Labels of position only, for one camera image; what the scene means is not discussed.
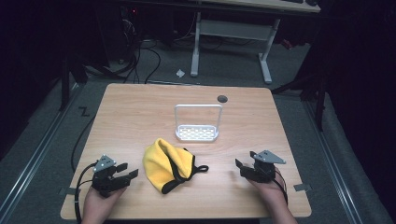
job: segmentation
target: black wall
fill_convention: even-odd
[[[329,94],[346,137],[394,220],[396,184],[396,5],[370,4],[353,23]]]
[[[396,220],[396,3],[334,1],[296,80],[325,77],[346,137],[381,202]],[[309,89],[317,82],[304,84]]]
[[[61,74],[59,40],[38,1],[0,3],[0,159]]]

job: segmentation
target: yellow mask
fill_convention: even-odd
[[[146,148],[143,165],[151,184],[163,194],[209,169],[206,165],[196,167],[195,156],[186,148],[173,147],[161,138]]]

